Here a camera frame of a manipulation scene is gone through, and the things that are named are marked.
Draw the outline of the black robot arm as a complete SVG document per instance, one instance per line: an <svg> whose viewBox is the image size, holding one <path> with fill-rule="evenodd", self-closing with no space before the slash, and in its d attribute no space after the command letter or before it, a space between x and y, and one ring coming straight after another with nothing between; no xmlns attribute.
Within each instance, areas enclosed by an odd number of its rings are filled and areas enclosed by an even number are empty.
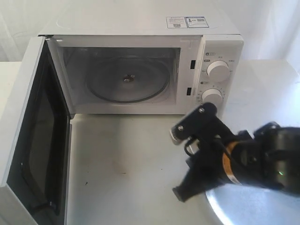
<svg viewBox="0 0 300 225"><path fill-rule="evenodd" d="M264 188L300 195L300 129L268 123L250 136L244 130L199 137L198 151L187 160L189 170L172 189L188 199L225 184Z"/></svg>

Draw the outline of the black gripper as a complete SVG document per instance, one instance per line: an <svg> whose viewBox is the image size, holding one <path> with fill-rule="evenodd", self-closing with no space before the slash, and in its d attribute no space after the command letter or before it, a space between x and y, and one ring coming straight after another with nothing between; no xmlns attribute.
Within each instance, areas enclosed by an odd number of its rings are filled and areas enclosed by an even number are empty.
<svg viewBox="0 0 300 225"><path fill-rule="evenodd" d="M214 140L188 159L189 170L182 182L172 190L180 202L225 184L233 184L231 152L234 141L225 145Z"/></svg>

